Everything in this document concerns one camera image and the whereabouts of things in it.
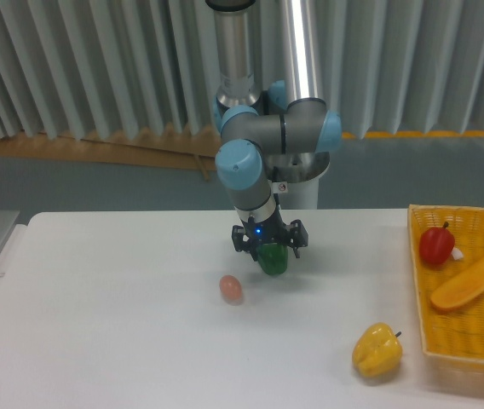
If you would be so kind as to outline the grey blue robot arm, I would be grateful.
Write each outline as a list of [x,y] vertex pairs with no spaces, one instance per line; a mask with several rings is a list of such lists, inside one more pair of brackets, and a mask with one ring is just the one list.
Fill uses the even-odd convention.
[[254,1],[209,1],[214,13],[221,83],[216,92],[221,146],[215,157],[240,224],[232,228],[237,252],[262,259],[265,247],[283,251],[308,246],[299,220],[286,223],[279,196],[297,159],[329,161],[342,138],[340,115],[325,101],[312,1],[279,4],[285,78],[261,90],[255,80]]

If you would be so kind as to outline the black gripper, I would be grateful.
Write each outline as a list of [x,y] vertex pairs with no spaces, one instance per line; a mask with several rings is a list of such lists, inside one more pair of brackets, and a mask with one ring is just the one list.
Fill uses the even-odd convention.
[[308,232],[299,219],[285,224],[276,202],[267,202],[254,210],[238,210],[241,225],[234,225],[231,231],[233,247],[237,252],[250,254],[258,260],[261,245],[277,243],[293,250],[296,259],[301,257],[300,249],[308,246]]

